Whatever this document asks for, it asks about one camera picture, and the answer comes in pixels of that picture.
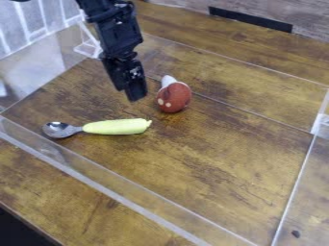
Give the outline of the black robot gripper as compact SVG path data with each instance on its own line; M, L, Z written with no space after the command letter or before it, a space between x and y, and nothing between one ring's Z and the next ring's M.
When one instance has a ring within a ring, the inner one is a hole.
M86 21L94 25L102 53L99 59L118 91L131 102L148 94L144 69L135 47L143 43L135 4L128 0L76 0Z

